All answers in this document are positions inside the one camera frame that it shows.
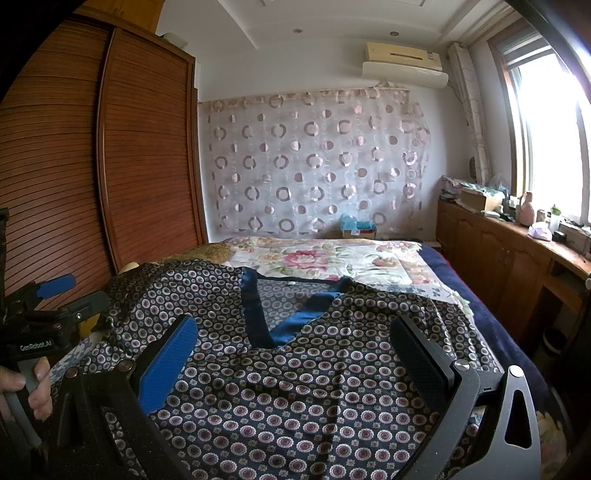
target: wooden countertop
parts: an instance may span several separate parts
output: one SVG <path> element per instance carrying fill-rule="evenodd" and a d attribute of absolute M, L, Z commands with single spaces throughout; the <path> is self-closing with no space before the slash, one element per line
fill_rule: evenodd
<path fill-rule="evenodd" d="M 463 212 L 468 212 L 465 208 L 460 207 L 459 205 L 447 203 L 454 208 L 459 208 Z M 492 222 L 495 223 L 507 230 L 517 233 L 524 238 L 527 238 L 531 242 L 535 242 L 540 247 L 544 248 L 550 255 L 550 257 L 556 260 L 558 263 L 564 265 L 568 268 L 571 272 L 576 274 L 578 277 L 582 278 L 583 280 L 586 279 L 588 276 L 591 275 L 591 260 L 587 260 L 583 255 L 579 254 L 572 248 L 567 247 L 564 244 L 560 244 L 557 242 L 545 242 L 543 240 L 537 240 L 527 235 L 528 228 L 525 226 L 521 226 L 517 223 L 509 223 L 504 222 L 503 220 L 497 220 L 494 218 L 484 217 L 481 218 L 485 222 Z"/>

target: sheer curtain with circles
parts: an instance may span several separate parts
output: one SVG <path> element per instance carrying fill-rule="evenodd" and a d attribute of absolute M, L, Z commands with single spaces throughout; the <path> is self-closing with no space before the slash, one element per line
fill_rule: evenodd
<path fill-rule="evenodd" d="M 200 111 L 222 232 L 322 237 L 343 213 L 381 237 L 416 231 L 430 133 L 408 90 L 250 96 Z"/>

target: louvered wardrobe door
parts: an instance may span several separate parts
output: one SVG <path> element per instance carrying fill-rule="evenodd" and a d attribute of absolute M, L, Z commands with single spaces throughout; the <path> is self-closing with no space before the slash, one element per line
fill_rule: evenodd
<path fill-rule="evenodd" d="M 111 276 L 95 190 L 95 119 L 110 29 L 64 21 L 0 103 L 0 207 L 8 207 L 7 293 L 72 273 L 74 290 Z"/>
<path fill-rule="evenodd" d="M 200 243 L 191 188 L 193 68 L 129 32 L 113 39 L 100 100 L 99 175 L 119 267 Z"/>

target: human hand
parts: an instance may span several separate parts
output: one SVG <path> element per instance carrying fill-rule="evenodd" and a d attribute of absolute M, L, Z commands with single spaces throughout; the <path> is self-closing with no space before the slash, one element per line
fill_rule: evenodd
<path fill-rule="evenodd" d="M 33 373 L 39 384 L 29 395 L 29 406 L 33 410 L 36 419 L 45 420 L 49 417 L 53 408 L 51 403 L 51 385 L 47 376 L 49 373 L 49 362 L 46 357 L 39 359 L 33 368 Z M 17 392 L 25 387 L 25 383 L 25 377 L 21 374 L 12 372 L 8 368 L 0 367 L 0 393 L 3 391 Z M 4 402 L 0 403 L 0 414 L 5 419 L 12 417 L 8 406 Z"/>

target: air conditioner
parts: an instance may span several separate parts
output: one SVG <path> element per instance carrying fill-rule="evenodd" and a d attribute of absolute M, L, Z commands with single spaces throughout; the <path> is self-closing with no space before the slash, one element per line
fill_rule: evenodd
<path fill-rule="evenodd" d="M 429 88 L 444 88 L 449 79 L 442 71 L 439 55 L 420 48 L 367 42 L 366 60 L 363 78 Z"/>

